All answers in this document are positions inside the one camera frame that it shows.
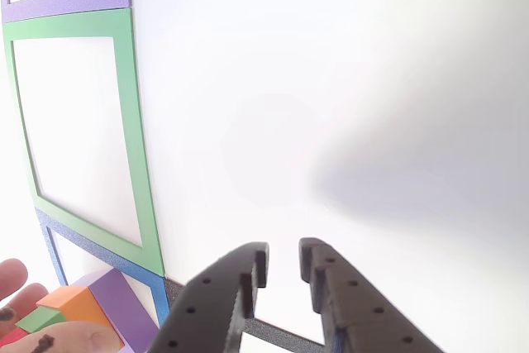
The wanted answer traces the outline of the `person's hand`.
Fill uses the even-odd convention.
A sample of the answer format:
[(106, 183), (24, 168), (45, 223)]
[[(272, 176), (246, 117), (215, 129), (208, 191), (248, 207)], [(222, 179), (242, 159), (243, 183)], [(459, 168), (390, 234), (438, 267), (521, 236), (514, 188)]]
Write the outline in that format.
[[(1, 299), (10, 298), (1, 308), (1, 336), (36, 309), (36, 302), (48, 294), (39, 283), (28, 284), (26, 266), (18, 259), (1, 262)], [(122, 343), (113, 329), (92, 322), (61, 322), (1, 348), (2, 352), (118, 352)]]

